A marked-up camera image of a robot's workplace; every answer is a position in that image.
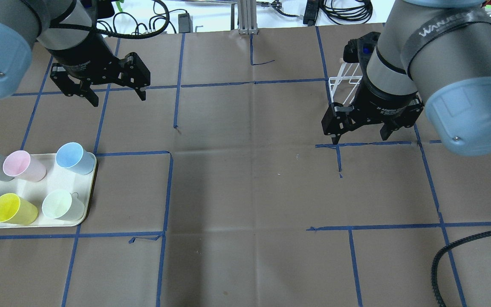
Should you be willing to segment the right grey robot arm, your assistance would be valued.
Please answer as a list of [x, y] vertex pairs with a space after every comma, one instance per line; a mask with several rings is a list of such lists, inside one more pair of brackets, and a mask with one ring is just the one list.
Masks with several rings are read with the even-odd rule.
[[381, 124], [388, 140], [425, 112], [446, 148], [491, 153], [491, 18], [481, 0], [396, 0], [382, 32], [351, 39], [343, 61], [362, 78], [345, 106], [329, 105], [321, 125], [343, 134]]

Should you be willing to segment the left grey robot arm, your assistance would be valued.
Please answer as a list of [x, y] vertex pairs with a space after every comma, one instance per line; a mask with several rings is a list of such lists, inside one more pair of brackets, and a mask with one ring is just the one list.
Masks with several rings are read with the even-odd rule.
[[115, 15], [111, 0], [0, 0], [0, 99], [16, 93], [37, 42], [52, 55], [49, 78], [64, 95], [96, 107], [92, 86], [116, 84], [144, 101], [149, 69], [134, 52], [117, 58], [96, 26]]

